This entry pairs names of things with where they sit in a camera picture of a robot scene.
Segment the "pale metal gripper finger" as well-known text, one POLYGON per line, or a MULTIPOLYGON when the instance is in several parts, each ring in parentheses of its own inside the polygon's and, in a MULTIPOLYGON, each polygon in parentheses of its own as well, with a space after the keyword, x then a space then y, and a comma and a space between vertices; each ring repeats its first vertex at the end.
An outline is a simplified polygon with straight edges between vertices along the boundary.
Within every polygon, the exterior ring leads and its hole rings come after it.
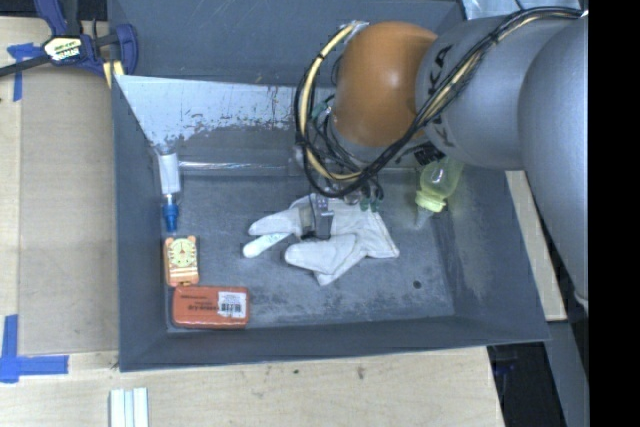
POLYGON ((316 236, 320 240, 331 237, 331 226, 334 211, 330 208, 329 199, 325 196, 316 197, 316 236))
POLYGON ((316 197, 308 195, 302 199, 298 207, 301 222, 301 237, 313 238, 316 236, 316 197))

